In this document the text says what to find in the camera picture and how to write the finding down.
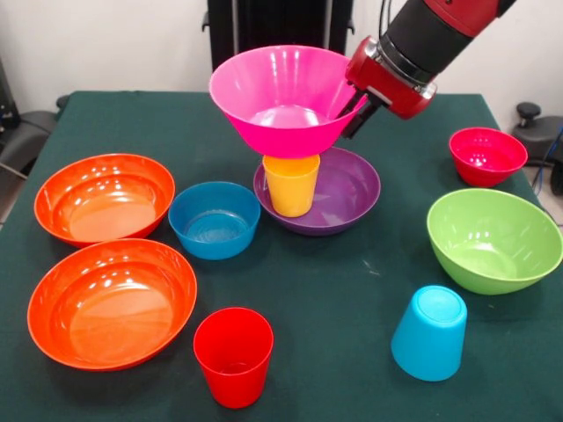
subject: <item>white wall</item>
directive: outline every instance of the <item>white wall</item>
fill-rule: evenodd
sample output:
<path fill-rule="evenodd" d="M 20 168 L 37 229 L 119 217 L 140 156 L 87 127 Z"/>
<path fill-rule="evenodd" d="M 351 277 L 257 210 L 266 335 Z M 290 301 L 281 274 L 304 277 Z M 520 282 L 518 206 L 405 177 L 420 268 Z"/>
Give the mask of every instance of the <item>white wall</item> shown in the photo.
<path fill-rule="evenodd" d="M 355 0 L 349 55 L 376 35 L 379 5 Z M 19 108 L 53 109 L 74 90 L 206 90 L 206 9 L 206 0 L 0 0 L 0 56 Z M 523 99 L 563 114 L 560 16 L 561 0 L 519 0 L 438 77 L 439 90 L 482 92 L 505 129 Z"/>

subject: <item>red bowl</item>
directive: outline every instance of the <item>red bowl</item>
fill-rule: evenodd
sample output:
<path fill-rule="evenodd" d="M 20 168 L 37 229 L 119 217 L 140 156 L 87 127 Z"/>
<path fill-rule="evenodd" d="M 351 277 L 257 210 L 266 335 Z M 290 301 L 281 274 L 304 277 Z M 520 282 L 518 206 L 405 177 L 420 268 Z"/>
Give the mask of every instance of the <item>red bowl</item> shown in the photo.
<path fill-rule="evenodd" d="M 488 127 L 468 127 L 450 138 L 457 172 L 468 185 L 498 185 L 528 161 L 526 148 L 514 136 Z"/>

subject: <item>yellow cup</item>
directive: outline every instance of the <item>yellow cup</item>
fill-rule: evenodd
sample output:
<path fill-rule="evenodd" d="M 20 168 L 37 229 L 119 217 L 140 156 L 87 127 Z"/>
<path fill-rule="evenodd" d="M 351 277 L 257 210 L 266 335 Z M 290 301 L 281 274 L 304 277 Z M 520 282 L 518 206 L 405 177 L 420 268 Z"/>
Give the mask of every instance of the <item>yellow cup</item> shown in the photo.
<path fill-rule="evenodd" d="M 275 212 L 284 217 L 307 214 L 313 205 L 320 156 L 295 160 L 264 156 L 262 165 Z"/>

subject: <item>red cup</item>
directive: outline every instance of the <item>red cup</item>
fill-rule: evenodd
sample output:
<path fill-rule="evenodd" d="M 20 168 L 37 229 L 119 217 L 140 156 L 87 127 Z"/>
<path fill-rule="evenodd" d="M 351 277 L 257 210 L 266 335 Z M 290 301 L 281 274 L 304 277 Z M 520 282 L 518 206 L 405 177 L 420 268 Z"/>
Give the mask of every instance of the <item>red cup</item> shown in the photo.
<path fill-rule="evenodd" d="M 274 332 L 258 312 L 226 308 L 208 316 L 194 335 L 194 353 L 213 398 L 240 409 L 264 389 Z"/>

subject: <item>dark green table cover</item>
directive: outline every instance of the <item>dark green table cover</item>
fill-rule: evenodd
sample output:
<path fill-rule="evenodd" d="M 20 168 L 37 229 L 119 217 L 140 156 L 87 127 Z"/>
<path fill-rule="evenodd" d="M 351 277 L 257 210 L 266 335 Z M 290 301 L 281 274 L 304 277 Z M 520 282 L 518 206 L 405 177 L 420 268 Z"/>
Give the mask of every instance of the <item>dark green table cover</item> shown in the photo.
<path fill-rule="evenodd" d="M 378 113 L 353 141 L 340 142 L 382 179 L 381 198 L 363 220 L 341 235 L 308 238 L 264 213 L 242 255 L 188 257 L 199 295 L 169 347 L 129 370 L 87 373 L 51 361 L 27 332 L 34 287 L 74 251 L 34 220 L 40 185 L 79 158 L 121 151 L 166 165 L 178 192 L 207 180 L 251 187 L 260 157 L 205 93 L 72 95 L 0 231 L 0 420 L 563 420 L 561 271 L 512 295 L 474 295 L 447 277 L 430 248 L 428 208 L 465 187 L 448 139 L 468 126 L 495 126 L 481 96 L 439 96 L 410 121 Z M 498 188 L 536 201 L 521 172 Z M 181 250 L 168 222 L 150 237 Z M 462 367 L 446 382 L 411 378 L 390 353 L 405 306 L 427 284 L 455 289 L 469 310 Z M 213 401 L 191 345 L 199 322 L 230 305 L 261 312 L 275 334 L 264 394 L 242 411 Z"/>

